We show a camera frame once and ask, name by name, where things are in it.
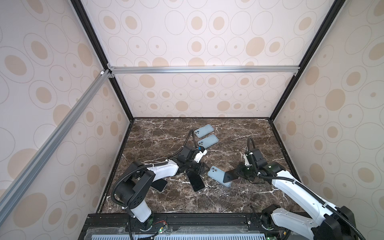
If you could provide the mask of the pink phone black screen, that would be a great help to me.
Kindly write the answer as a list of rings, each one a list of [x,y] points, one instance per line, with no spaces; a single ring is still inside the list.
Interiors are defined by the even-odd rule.
[[[194,192],[198,192],[206,187],[201,176],[198,179],[189,179],[189,181],[192,185]]]

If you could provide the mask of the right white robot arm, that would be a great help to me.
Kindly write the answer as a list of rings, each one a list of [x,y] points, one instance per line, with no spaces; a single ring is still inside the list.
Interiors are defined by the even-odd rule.
[[[294,178],[277,162],[268,163],[259,149],[247,150],[244,161],[224,174],[225,183],[243,178],[253,183],[262,179],[294,200],[307,214],[304,217],[272,204],[262,211],[260,221],[265,230],[280,227],[309,240],[363,240],[354,213],[323,199]]]

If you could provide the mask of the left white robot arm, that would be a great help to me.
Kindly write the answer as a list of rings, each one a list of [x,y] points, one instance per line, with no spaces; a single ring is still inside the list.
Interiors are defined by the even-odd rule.
[[[184,146],[159,163],[143,164],[135,161],[115,182],[111,200],[140,223],[151,223],[153,213],[145,201],[150,188],[162,192],[168,183],[165,178],[186,174],[194,192],[204,189],[201,175],[209,171],[202,162],[206,154],[204,147]]]

